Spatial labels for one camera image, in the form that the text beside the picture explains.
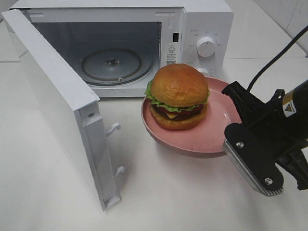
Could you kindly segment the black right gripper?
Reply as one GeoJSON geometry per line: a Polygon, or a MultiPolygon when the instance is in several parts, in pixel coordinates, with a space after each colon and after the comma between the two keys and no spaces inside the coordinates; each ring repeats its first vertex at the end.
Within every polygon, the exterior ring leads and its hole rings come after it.
{"type": "Polygon", "coordinates": [[[263,103],[237,81],[221,92],[233,101],[243,123],[226,126],[223,150],[249,185],[265,196],[283,192],[284,178],[277,163],[308,188],[308,90],[275,91],[263,103]]]}

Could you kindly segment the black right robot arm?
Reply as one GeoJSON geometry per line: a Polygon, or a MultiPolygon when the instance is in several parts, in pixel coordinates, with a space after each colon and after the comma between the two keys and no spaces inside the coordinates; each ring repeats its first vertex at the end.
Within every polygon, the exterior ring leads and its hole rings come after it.
{"type": "Polygon", "coordinates": [[[290,173],[299,190],[308,187],[308,84],[290,92],[275,91],[264,103],[238,82],[223,89],[241,122],[226,126],[224,151],[251,187],[265,195],[283,191],[281,169],[290,173]]]}

